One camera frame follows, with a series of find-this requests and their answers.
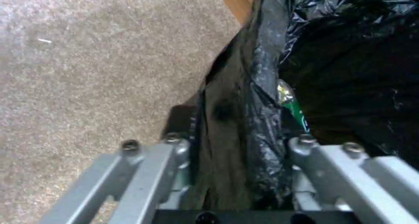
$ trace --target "black garbage bag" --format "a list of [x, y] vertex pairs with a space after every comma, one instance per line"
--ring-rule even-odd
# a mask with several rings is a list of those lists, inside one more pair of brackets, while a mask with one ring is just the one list
[[418, 168], [417, 0], [254, 0], [199, 91], [190, 209], [275, 209], [290, 193], [279, 103], [295, 91], [320, 142], [355, 141]]

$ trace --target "screw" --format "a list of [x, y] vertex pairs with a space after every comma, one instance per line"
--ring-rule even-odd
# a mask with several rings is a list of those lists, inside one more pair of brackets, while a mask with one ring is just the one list
[[169, 144], [179, 144], [181, 142], [181, 137], [176, 132], [171, 132], [166, 136], [166, 142]]
[[316, 138], [310, 134], [301, 134], [298, 137], [298, 143], [303, 146], [311, 146], [316, 142]]
[[345, 142], [343, 143], [342, 148], [352, 159], [358, 159], [365, 151], [362, 145], [355, 142]]
[[127, 152], [138, 151], [139, 146], [139, 142], [134, 139], [126, 140], [121, 143], [122, 150]]

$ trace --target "beige carpet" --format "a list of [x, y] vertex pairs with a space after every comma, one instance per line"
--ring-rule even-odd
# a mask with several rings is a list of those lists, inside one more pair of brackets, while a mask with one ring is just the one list
[[171, 106], [195, 93], [239, 29], [222, 0], [1, 0], [1, 8], [7, 224], [37, 223], [121, 140], [156, 142]]

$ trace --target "green bottle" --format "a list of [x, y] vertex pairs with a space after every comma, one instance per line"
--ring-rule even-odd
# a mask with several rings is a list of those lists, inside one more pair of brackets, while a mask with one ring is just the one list
[[298, 100], [295, 97], [294, 91], [282, 79], [280, 79], [278, 84], [278, 94], [281, 106], [288, 108], [291, 111], [292, 116], [298, 121], [299, 124], [301, 124], [304, 130], [307, 133], [310, 132], [307, 121], [305, 120], [304, 114], [302, 113], [300, 105], [298, 104]]

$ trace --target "wooden edge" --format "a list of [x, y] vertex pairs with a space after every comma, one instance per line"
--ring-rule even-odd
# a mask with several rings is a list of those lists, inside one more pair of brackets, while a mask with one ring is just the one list
[[224, 0], [239, 23], [244, 24], [252, 8], [252, 0]]

